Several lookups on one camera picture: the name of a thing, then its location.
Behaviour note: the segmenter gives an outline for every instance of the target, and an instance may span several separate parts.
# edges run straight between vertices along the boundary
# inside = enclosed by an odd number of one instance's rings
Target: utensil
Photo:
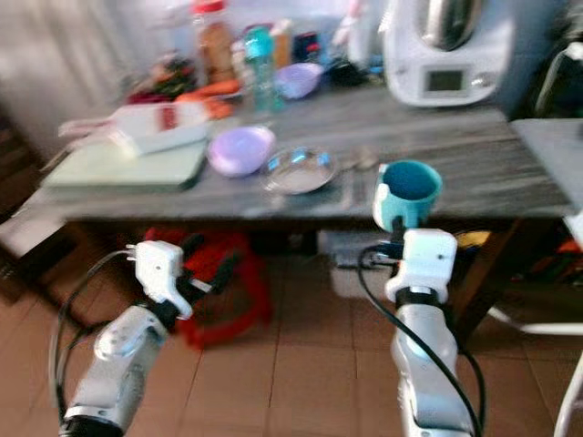
[[[275,136],[266,127],[237,127],[215,137],[207,157],[222,175],[240,178],[261,167],[274,143]]]
[[[267,190],[294,195],[323,187],[336,169],[329,153],[300,147],[271,157],[263,174]]]
[[[398,218],[405,228],[416,228],[429,216],[442,186],[439,173],[423,162],[382,164],[374,192],[374,221],[389,232]]]
[[[320,84],[323,72],[318,64],[292,64],[277,71],[275,85],[286,98],[306,97]]]

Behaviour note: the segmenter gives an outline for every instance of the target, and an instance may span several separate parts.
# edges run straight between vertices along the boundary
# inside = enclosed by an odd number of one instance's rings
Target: metal plate
[[[336,174],[329,153],[306,147],[271,157],[263,168],[265,189],[283,194],[303,194],[323,187]]]

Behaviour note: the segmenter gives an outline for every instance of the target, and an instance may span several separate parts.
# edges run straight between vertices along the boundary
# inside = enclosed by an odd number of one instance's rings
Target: tiled floor
[[[403,436],[390,356],[393,328],[365,300],[337,298],[319,259],[272,259],[275,321],[245,338],[199,353],[172,338],[148,378],[130,437]],[[52,272],[68,292],[81,268]],[[97,277],[80,308],[92,320],[128,305]],[[0,435],[57,436],[46,386],[54,314],[27,297],[0,304]],[[534,338],[485,320],[471,341],[488,388],[489,437],[548,437],[583,349],[581,339]],[[68,397],[91,356],[74,354]],[[476,386],[460,360],[473,400]],[[583,414],[570,435],[583,435]]]

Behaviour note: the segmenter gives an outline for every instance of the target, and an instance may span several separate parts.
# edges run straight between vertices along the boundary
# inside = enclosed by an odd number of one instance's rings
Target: display screen
[[[427,91],[460,91],[464,79],[463,71],[430,71]]]

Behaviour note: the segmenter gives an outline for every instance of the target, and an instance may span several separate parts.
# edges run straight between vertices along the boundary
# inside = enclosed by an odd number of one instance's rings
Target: teal mug
[[[388,232],[399,218],[406,229],[417,228],[429,216],[443,185],[439,173],[423,162],[382,164],[374,193],[374,221]]]

